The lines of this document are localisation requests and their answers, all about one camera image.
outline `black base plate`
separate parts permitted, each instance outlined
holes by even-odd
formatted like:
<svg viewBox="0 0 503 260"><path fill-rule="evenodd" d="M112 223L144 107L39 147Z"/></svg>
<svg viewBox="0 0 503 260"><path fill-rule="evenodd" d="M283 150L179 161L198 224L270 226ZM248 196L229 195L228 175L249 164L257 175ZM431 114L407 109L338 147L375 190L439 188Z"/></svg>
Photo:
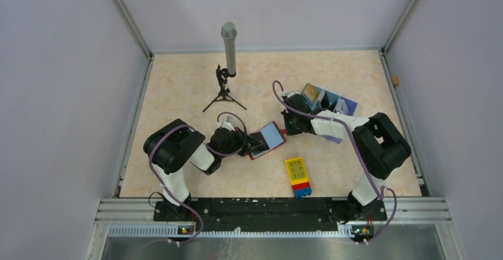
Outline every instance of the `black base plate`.
<svg viewBox="0 0 503 260"><path fill-rule="evenodd" d="M337 221L348 219L344 198L192 198L188 204L203 221L204 231L314 232L335 231ZM175 213L164 202L155 205L154 221L192 221L192 213ZM374 221L387 220L382 201L372 204Z"/></svg>

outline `table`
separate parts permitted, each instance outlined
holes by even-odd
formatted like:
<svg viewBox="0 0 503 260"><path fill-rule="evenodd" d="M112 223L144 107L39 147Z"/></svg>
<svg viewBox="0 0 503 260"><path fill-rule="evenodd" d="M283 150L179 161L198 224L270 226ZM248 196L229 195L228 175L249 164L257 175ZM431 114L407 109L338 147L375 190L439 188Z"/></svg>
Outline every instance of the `table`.
<svg viewBox="0 0 503 260"><path fill-rule="evenodd" d="M310 82L356 101L355 116L383 112L402 130L377 50L240 52L236 61L237 76L228 79L228 87L248 110L218 102L202 113L219 91L215 69L217 64L225 67L225 54L155 56L120 196L161 192L142 148L152 133L176 118L203 133L206 141L217 127L217 115L224 111L239 115L250 132L271 121L284 127L273 80L279 80L286 91L301 91ZM285 144L254 161L227 157L210 176L190 163L183 171L193 197L291 197L284 161L299 156L309 175L311 196L347 196L362 173L349 141L337 145L311 134L287 137ZM398 196L421 195L410 158L393 172L387 186Z"/></svg>

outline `blue box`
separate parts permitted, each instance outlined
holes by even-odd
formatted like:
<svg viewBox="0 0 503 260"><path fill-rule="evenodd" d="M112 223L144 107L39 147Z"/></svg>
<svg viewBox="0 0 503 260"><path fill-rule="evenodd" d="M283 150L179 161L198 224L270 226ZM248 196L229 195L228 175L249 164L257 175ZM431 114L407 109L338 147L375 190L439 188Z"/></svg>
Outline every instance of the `blue box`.
<svg viewBox="0 0 503 260"><path fill-rule="evenodd" d="M313 87L316 89L316 91L318 91L318 93L320 93L322 90L325 90L325 89L322 89L320 87L317 87L315 85L313 85ZM336 103L339 99L342 99L346 102L346 104L348 105L348 109L349 109L349 116L352 116L355 114L355 111L356 111L356 107L358 106L358 103L355 102L355 101L352 101L352 100L349 100L348 98L346 97L343 97L343 96L339 96L337 94L334 94L330 91L327 91L325 90L325 93L327 95L327 97L329 98L329 102L330 104L333 104L333 103ZM309 102L309 100L307 100L306 98L304 98L305 102L309 105L309 107L313 110L315 108L317 108L319 105L317 104L312 104ZM330 141L333 141L337 144L340 144L340 142L342 141L342 139L340 138L336 138L336 137L330 137L328 135L322 135L323 137L325 137L326 139L330 140Z"/></svg>

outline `black tripod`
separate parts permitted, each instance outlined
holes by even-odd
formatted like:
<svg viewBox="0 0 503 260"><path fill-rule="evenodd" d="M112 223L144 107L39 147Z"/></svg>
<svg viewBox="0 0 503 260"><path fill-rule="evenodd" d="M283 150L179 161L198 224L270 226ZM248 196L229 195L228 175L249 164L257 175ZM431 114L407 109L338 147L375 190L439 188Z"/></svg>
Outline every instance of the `black tripod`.
<svg viewBox="0 0 503 260"><path fill-rule="evenodd" d="M216 72L217 72L218 85L220 86L220 92L218 92L217 97L214 98L213 101L211 101L211 103L205 107L203 113L215 102L235 102L246 110L246 108L242 104L240 104L238 101L234 100L231 96L229 96L231 90L225 88L225 85L227 84L227 77L229 77L227 68L220 69L219 64Z"/></svg>

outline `microphone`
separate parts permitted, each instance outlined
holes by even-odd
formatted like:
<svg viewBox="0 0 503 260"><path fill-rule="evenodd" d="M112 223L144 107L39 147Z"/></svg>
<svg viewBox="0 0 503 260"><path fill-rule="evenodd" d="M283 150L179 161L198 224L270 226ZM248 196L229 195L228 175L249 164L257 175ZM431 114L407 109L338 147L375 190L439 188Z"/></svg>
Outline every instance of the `microphone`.
<svg viewBox="0 0 503 260"><path fill-rule="evenodd" d="M231 22L226 22L222 26L222 38L225 46L225 59L227 60L227 72L229 77L235 77L235 37L237 30Z"/></svg>

